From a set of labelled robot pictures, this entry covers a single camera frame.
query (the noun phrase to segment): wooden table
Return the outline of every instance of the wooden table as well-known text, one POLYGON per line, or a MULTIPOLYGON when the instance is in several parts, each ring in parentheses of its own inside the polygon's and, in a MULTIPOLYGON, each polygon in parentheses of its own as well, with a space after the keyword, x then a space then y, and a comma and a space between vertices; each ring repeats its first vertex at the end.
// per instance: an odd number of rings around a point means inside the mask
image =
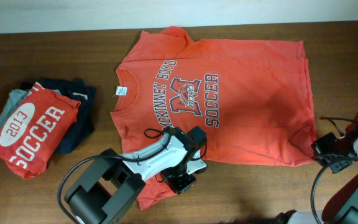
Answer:
MULTIPOLYGON (((161 29, 150 29, 158 32, 161 29)), ((316 117, 353 118, 358 111, 358 22, 269 24, 194 27, 195 39, 304 40, 310 60, 316 117)), ((24 180, 0 159, 0 223, 69 223, 56 202, 57 187, 67 170, 79 160, 112 147, 121 150, 111 121, 117 98, 115 68, 137 42, 140 30, 101 30, 0 35, 0 112, 8 93, 21 81, 42 77, 74 79, 98 88, 92 111, 95 132, 73 153, 54 155, 48 170, 24 180)), ((316 120, 318 136, 334 128, 316 120)), ((347 123, 339 122, 341 128, 347 123)), ((162 200, 140 211, 134 204, 125 223, 217 223, 233 219, 274 217, 297 209, 310 211, 310 189, 320 165, 301 167, 235 166, 207 162, 198 184, 185 194, 162 200)), ((81 170, 68 181, 71 185, 81 170)), ((324 175, 316 206, 322 209, 331 196, 356 174, 352 166, 324 175)))

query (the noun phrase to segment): black cable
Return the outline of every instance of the black cable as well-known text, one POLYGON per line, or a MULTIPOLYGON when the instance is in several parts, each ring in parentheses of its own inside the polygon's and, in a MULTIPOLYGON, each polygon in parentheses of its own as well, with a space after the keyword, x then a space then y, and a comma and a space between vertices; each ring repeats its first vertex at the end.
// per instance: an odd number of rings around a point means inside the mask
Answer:
POLYGON ((327 119, 329 122, 331 122, 331 124, 333 124, 334 126, 335 126, 335 128, 338 130, 338 132, 339 132, 339 135, 341 136, 341 137, 344 137, 345 136, 345 134, 343 133, 343 131, 338 127, 338 125, 336 125, 336 123, 333 121, 333 120, 331 120, 331 119, 327 119))
POLYGON ((192 159, 190 159, 190 161, 197 161, 197 160, 200 160, 200 159, 204 158, 204 156, 206 155, 207 150, 208 150, 208 147, 207 147, 207 144, 205 143, 205 150, 204 150, 203 155, 200 156, 199 158, 192 158, 192 159))
POLYGON ((357 120, 354 119, 348 119, 348 118, 332 118, 332 117, 320 117, 320 119, 328 119, 328 120, 336 120, 336 121, 348 121, 348 122, 353 122, 353 123, 357 123, 357 120))
POLYGON ((161 153, 164 149, 167 148, 169 142, 171 140, 171 134, 168 135, 168 139, 167 139, 167 142, 162 146, 162 148, 158 151, 156 151, 155 153, 149 155, 149 156, 146 156, 144 158, 138 158, 138 159, 130 159, 130 158, 126 158, 124 156, 119 156, 119 155, 116 155, 116 156, 112 156, 112 155, 97 155, 97 156, 91 156, 91 157, 88 157, 86 159, 83 159, 82 161, 80 161, 79 163, 77 163, 75 166, 73 166, 68 172, 67 174, 64 176, 63 180, 60 182, 60 185, 59 185, 59 188, 57 190, 57 202, 59 204, 59 207, 61 208, 61 210, 74 222, 74 223, 77 223, 77 220, 76 218, 73 217, 73 215, 70 214, 70 212, 67 211, 67 209, 63 206, 63 203, 62 203, 62 190, 63 190, 63 186, 65 185, 67 179, 70 177, 70 175, 77 169, 79 168, 81 165, 83 165, 85 162, 88 162, 88 161, 93 161, 95 159, 119 159, 119 160, 122 160, 122 161, 127 161, 127 162, 142 162, 142 161, 146 161, 148 159, 151 159, 153 158, 154 156, 156 156, 157 154, 161 153))
POLYGON ((321 168, 320 172, 318 172, 313 185, 311 187, 311 192, 310 192, 310 205, 311 205, 311 212, 313 213, 314 219, 316 220, 317 224, 321 224, 318 216, 317 216, 317 212, 316 212, 316 207, 314 205, 314 194, 316 192, 316 188, 317 188, 317 183, 320 180, 321 176, 323 175, 324 171, 326 169, 328 169, 328 167, 330 167, 331 165, 337 163, 337 162, 342 162, 342 161, 356 161, 358 162, 358 158, 352 158, 352 157, 343 157, 343 158, 339 158, 336 159, 332 162, 330 162, 329 164, 326 164, 325 166, 323 166, 323 168, 321 168))
POLYGON ((146 130, 144 130, 144 135, 147 137, 147 138, 151 138, 151 139, 154 139, 154 138, 158 138, 160 137, 164 132, 163 131, 160 131, 160 130, 157 130, 157 129, 154 129, 154 128, 147 128, 146 130), (147 131, 155 131, 158 133, 158 135, 156 136, 149 136, 147 134, 147 131))
POLYGON ((155 175, 154 177, 155 177, 155 180, 156 180, 158 183, 164 183, 168 178, 171 177, 171 175, 169 175, 168 177, 164 178, 163 180, 158 180, 158 179, 157 179, 157 175, 155 175))

